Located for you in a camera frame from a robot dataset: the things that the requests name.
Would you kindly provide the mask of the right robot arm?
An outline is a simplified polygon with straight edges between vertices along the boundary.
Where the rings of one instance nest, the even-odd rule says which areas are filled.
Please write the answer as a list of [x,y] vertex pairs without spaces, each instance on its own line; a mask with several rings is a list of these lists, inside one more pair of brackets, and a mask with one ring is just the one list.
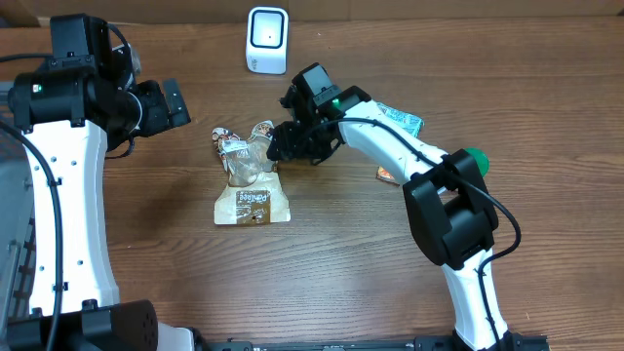
[[275,128],[268,159],[317,166],[342,145],[372,158],[402,186],[413,240],[444,271],[455,347],[506,349],[510,333],[488,269],[503,207],[488,194],[475,156],[419,140],[361,88],[340,89],[318,62],[292,78],[280,103],[292,118]]

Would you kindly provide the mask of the brown white snack bag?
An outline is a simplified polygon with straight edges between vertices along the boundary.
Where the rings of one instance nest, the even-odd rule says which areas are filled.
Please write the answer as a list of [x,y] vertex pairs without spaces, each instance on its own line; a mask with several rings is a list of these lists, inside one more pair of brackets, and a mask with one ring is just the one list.
[[291,220],[290,202],[283,191],[277,163],[267,158],[274,125],[256,124],[248,138],[226,128],[213,129],[215,151],[228,182],[214,203],[216,225],[260,225]]

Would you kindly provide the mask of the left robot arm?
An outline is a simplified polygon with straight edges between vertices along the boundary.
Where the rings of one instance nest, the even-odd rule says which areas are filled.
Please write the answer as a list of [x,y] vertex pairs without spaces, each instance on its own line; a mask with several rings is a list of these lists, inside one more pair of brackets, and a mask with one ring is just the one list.
[[26,319],[7,326],[12,350],[199,350],[190,328],[158,320],[148,300],[122,302],[112,272],[103,166],[118,147],[190,122],[175,80],[138,82],[139,61],[112,23],[51,19],[42,68],[18,75],[7,133],[26,150],[34,195],[35,272]]

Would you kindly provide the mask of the teal tissue pack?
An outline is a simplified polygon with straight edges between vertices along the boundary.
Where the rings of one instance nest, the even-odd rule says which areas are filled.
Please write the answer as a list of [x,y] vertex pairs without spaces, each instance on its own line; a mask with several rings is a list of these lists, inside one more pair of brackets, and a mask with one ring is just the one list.
[[376,105],[387,118],[393,120],[413,137],[418,137],[425,125],[424,121],[416,115],[398,110],[379,101]]

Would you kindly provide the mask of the green lid jar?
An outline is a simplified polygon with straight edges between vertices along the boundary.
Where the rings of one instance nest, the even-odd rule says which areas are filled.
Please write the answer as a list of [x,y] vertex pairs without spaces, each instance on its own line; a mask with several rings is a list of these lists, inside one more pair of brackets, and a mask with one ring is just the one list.
[[476,161],[481,176],[486,176],[489,171],[489,159],[486,153],[478,148],[466,148],[465,151],[469,153]]

